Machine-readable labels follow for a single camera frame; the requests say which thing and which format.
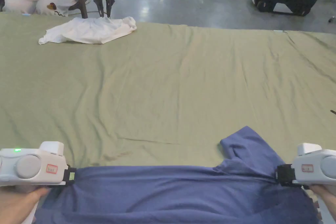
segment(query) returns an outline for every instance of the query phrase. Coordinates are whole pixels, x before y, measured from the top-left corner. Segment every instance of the blue shirt sleeve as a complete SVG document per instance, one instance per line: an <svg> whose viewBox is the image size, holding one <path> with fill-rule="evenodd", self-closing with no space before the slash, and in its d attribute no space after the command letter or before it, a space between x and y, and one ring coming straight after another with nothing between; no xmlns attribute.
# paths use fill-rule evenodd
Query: blue shirt sleeve
<svg viewBox="0 0 336 224"><path fill-rule="evenodd" d="M275 169L284 164L272 148L246 126L221 142L226 159L217 168L229 174L274 178Z"/></svg>

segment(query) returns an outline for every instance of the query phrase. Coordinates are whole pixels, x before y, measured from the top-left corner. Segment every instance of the sticker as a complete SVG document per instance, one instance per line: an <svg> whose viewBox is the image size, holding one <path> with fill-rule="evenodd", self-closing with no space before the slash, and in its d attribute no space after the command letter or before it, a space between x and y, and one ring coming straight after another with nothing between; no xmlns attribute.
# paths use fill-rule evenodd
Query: sticker
<svg viewBox="0 0 336 224"><path fill-rule="evenodd" d="M57 173L57 169L58 169L57 166L48 164L48 165L47 165L46 172L47 172L47 173L53 173L53 174L56 174L56 173Z"/></svg>
<svg viewBox="0 0 336 224"><path fill-rule="evenodd" d="M313 165L302 165L301 169L303 172L314 172Z"/></svg>
<svg viewBox="0 0 336 224"><path fill-rule="evenodd" d="M74 172L70 172L69 180L74 180Z"/></svg>

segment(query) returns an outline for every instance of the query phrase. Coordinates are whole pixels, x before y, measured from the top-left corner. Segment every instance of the concrete floor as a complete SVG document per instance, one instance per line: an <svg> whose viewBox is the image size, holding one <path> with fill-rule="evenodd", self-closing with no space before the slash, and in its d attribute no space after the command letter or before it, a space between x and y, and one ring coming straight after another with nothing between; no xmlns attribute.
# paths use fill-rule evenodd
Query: concrete floor
<svg viewBox="0 0 336 224"><path fill-rule="evenodd" d="M97 11L92 0L87 10ZM115 0L111 17L198 27L336 33L336 24L327 23L333 15L335 0L318 0L305 17L260 13L251 0ZM89 17L98 16L89 13Z"/></svg>

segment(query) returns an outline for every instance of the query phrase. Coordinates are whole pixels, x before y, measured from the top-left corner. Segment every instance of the cable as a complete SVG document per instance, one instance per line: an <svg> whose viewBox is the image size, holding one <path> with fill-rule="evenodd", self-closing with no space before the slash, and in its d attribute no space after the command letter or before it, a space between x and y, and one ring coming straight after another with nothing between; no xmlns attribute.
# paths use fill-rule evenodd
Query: cable
<svg viewBox="0 0 336 224"><path fill-rule="evenodd" d="M92 12L97 12L97 13L99 13L98 11L88 11L87 13L92 13ZM81 13L81 12L79 12L79 13L68 14L68 16L72 16L72 15L78 15L78 14L82 14L82 13Z"/></svg>

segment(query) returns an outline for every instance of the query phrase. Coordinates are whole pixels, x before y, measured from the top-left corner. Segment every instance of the blue t-shirt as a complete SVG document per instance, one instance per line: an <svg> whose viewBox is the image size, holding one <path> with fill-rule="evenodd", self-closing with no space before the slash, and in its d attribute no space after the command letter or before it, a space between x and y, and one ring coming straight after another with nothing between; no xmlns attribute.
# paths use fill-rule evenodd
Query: blue t-shirt
<svg viewBox="0 0 336 224"><path fill-rule="evenodd" d="M37 223L317 224L301 188L274 178L283 164L249 127L221 142L217 167L112 166L78 169L76 183L54 190Z"/></svg>

